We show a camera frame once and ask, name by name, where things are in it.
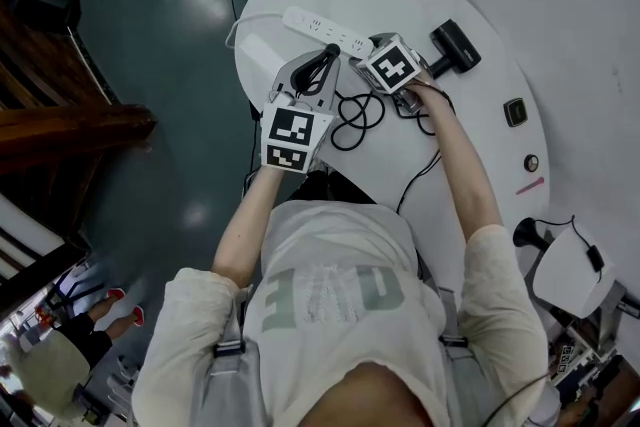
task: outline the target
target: black and white marker cube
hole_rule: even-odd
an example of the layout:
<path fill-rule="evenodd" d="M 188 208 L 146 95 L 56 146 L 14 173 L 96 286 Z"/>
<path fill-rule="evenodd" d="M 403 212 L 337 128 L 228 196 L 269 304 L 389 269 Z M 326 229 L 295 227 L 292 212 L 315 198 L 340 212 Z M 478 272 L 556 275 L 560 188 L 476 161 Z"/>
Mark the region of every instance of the black and white marker cube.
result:
<path fill-rule="evenodd" d="M 333 116 L 275 103 L 262 111 L 262 165 L 306 173 Z"/>
<path fill-rule="evenodd" d="M 418 58 L 398 35 L 358 63 L 371 85 L 381 93 L 391 94 L 405 86 L 421 71 Z"/>

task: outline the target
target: white round table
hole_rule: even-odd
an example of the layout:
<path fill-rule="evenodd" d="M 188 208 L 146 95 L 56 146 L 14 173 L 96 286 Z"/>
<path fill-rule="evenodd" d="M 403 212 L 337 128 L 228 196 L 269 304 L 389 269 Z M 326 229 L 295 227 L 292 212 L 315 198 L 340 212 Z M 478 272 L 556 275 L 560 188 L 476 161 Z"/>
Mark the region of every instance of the white round table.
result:
<path fill-rule="evenodd" d="M 283 13 L 299 6 L 356 32 L 371 36 L 397 32 L 429 63 L 440 54 L 429 34 L 453 19 L 476 47 L 482 61 L 470 72 L 445 73 L 438 83 L 451 96 L 458 118 L 467 130 L 495 190 L 502 217 L 513 232 L 525 217 L 543 215 L 549 203 L 547 146 L 536 103 L 522 72 L 505 50 L 500 37 L 466 0 L 249 0 L 242 17 Z M 235 59 L 245 93 L 262 110 L 280 65 L 323 45 L 295 33 L 277 17 L 241 23 L 235 39 Z M 343 95 L 369 91 L 367 84 L 342 64 L 337 90 Z M 514 98 L 525 102 L 528 121 L 511 128 L 503 104 Z M 337 111 L 337 99 L 333 110 Z M 413 120 L 401 120 L 392 104 L 381 125 L 370 130 L 355 150 L 341 152 L 326 140 L 320 157 L 376 202 L 395 210 L 409 180 L 437 150 L 435 138 L 422 134 Z M 347 145 L 357 133 L 345 128 L 340 142 Z M 538 156 L 538 170 L 524 168 L 528 154 Z M 539 178 L 544 183 L 521 191 Z M 463 279 L 464 239 L 455 215 L 442 164 L 419 178 L 401 210 L 411 225 L 416 247 L 440 286 L 459 290 Z"/>

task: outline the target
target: white t-shirt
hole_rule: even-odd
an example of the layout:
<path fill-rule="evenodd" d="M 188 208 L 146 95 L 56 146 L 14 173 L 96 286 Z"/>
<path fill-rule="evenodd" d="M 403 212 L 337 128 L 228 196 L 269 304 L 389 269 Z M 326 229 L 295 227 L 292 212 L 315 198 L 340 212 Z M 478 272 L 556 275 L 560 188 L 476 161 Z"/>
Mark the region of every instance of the white t-shirt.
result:
<path fill-rule="evenodd" d="M 364 361 L 387 366 L 435 426 L 449 425 L 438 342 L 444 310 L 416 277 L 404 219 L 379 205 L 287 202 L 271 215 L 262 258 L 264 277 L 244 332 L 260 349 L 262 392 L 274 425 L 298 425 Z M 188 425 L 194 369 L 212 357 L 236 292 L 230 280 L 191 269 L 167 284 L 134 392 L 140 425 Z M 506 394 L 546 372 L 546 337 L 501 226 L 469 240 L 459 321 Z M 524 422 L 542 386 L 509 403 L 507 425 Z"/>

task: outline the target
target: white power strip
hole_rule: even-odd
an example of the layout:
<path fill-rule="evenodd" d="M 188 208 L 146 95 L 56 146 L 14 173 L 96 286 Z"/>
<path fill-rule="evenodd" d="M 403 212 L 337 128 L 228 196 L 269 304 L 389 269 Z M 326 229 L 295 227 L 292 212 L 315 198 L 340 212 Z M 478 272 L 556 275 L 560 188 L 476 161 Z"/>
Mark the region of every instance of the white power strip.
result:
<path fill-rule="evenodd" d="M 358 59 L 365 59 L 373 51 L 373 42 L 369 38 L 296 6 L 286 9 L 282 23 L 327 45 L 335 43 L 342 52 Z"/>

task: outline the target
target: white cable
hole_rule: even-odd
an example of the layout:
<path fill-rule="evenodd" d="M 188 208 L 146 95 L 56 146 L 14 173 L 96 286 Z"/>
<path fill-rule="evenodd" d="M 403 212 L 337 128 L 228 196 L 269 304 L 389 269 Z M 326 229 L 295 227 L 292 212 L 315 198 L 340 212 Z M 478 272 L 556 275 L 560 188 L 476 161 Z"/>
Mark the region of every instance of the white cable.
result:
<path fill-rule="evenodd" d="M 229 35 L 227 36 L 227 39 L 224 40 L 224 46 L 227 48 L 230 48 L 231 50 L 236 48 L 231 44 L 231 38 L 233 37 L 233 33 L 235 32 L 238 25 L 240 25 L 242 22 L 246 22 L 247 20 L 255 20 L 256 18 L 269 18 L 271 16 L 277 16 L 278 18 L 282 18 L 282 13 L 256 13 L 255 15 L 243 16 L 239 20 L 236 20 L 231 26 L 231 30 L 229 31 Z"/>

